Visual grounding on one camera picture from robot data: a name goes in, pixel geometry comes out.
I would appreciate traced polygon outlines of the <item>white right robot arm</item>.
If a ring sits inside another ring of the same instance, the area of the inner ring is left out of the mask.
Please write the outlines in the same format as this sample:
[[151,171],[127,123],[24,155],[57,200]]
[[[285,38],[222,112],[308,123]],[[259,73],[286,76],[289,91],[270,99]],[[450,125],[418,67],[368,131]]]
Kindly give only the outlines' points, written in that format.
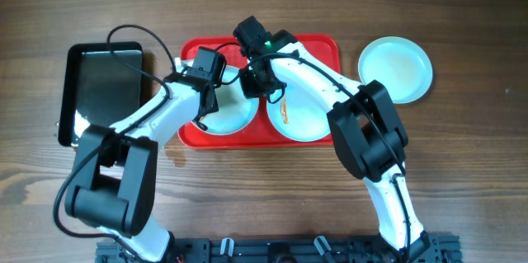
[[294,86],[326,113],[335,153],[365,182],[379,234],[395,251],[408,251],[424,233],[405,182],[408,135],[384,85],[355,84],[316,59],[291,33],[267,31],[254,16],[233,31],[247,65],[239,78],[247,98],[270,97]]

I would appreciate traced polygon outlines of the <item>white plate back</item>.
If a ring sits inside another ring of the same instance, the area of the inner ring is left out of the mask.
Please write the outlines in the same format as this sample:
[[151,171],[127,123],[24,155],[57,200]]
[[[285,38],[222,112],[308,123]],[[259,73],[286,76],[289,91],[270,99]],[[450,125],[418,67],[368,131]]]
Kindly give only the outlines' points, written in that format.
[[200,131],[211,135],[230,135],[248,126],[255,117],[259,105],[257,98],[246,98],[240,81],[213,89],[210,87],[200,103],[209,102],[218,107],[216,112],[201,117],[191,123]]

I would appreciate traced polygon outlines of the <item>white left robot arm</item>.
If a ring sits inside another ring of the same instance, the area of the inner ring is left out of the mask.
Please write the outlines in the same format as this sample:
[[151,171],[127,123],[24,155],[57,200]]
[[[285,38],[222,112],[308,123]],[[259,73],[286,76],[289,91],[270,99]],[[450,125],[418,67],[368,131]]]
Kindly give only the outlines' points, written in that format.
[[171,232],[154,217],[158,150],[185,124],[218,111],[226,58],[201,47],[190,65],[162,81],[160,92],[111,127],[90,125],[82,134],[73,170],[55,203],[66,214],[109,237],[121,260],[181,262]]

